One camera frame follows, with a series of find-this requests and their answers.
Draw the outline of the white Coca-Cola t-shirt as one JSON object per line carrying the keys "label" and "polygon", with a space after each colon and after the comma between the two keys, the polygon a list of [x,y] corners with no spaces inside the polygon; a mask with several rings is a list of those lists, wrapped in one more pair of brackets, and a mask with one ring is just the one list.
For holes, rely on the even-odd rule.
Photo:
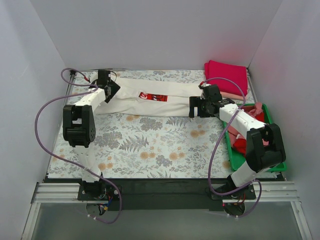
{"label": "white Coca-Cola t-shirt", "polygon": [[147,117],[187,117],[190,97],[202,91],[197,83],[180,83],[118,77],[120,89],[94,111],[97,115],[128,114]]}

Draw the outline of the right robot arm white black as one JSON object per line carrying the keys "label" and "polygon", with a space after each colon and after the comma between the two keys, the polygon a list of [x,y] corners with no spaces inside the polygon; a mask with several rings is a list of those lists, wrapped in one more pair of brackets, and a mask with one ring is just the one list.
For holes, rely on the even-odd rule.
{"label": "right robot arm white black", "polygon": [[245,161],[231,175],[220,189],[210,187],[217,196],[229,196],[237,199],[252,184],[259,173],[265,172],[286,160],[286,152],[280,127],[257,120],[245,112],[233,100],[224,99],[219,87],[205,81],[198,86],[201,96],[189,98],[189,117],[216,117],[229,127],[233,127],[246,140]]}

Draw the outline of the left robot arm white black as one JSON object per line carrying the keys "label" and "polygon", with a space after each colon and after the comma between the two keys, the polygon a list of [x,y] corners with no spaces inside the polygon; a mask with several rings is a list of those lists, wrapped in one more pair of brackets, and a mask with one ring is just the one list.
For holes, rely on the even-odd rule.
{"label": "left robot arm white black", "polygon": [[83,167],[83,192],[95,200],[111,199],[121,192],[103,178],[93,147],[97,133],[94,112],[102,103],[109,103],[120,90],[112,75],[115,73],[110,70],[98,70],[96,78],[90,83],[90,91],[76,103],[63,107],[63,138],[73,148]]}

